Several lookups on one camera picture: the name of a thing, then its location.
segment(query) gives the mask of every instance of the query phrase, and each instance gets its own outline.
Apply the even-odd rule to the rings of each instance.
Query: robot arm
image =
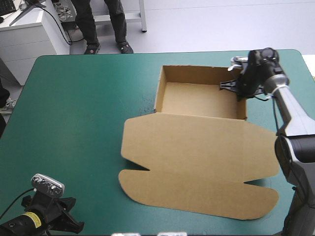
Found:
[[[312,236],[315,229],[315,121],[289,89],[289,79],[272,48],[250,51],[248,58],[235,57],[234,68],[242,72],[221,89],[237,93],[238,100],[270,93],[280,111],[283,126],[277,130],[275,152],[286,180],[295,187],[283,236]]]

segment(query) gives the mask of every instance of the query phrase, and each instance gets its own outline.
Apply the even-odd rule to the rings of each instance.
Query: keyboard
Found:
[[[0,16],[15,12],[16,8],[12,0],[0,0]]]

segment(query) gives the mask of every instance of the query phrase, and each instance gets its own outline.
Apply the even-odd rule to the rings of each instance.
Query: shoe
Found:
[[[84,55],[94,55],[97,54],[100,49],[100,44],[97,45],[91,44],[87,46],[87,49],[84,52]]]
[[[133,54],[133,49],[128,42],[119,43],[118,46],[122,54]]]
[[[11,98],[8,98],[5,106],[0,108],[0,114],[2,114],[3,116],[12,114],[15,104],[16,104],[16,99],[12,100]]]

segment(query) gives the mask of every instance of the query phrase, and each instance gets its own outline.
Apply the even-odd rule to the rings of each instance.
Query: black shoe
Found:
[[[119,43],[118,46],[122,54],[133,54],[133,49],[131,48],[128,42]]]
[[[100,44],[98,43],[97,45],[91,44],[87,46],[87,49],[85,50],[84,54],[85,55],[93,55],[97,54],[100,49]]]

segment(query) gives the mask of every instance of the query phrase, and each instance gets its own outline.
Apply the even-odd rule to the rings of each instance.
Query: cardboard box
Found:
[[[276,205],[275,190],[245,184],[274,176],[273,132],[246,119],[246,100],[219,90],[227,68],[163,66],[155,113],[125,122],[122,156],[149,171],[122,170],[133,200],[235,219],[257,219]]]
[[[230,80],[233,76],[225,67],[165,65],[161,69],[154,111],[246,119],[246,100],[237,102],[235,93],[220,90],[220,82]]]

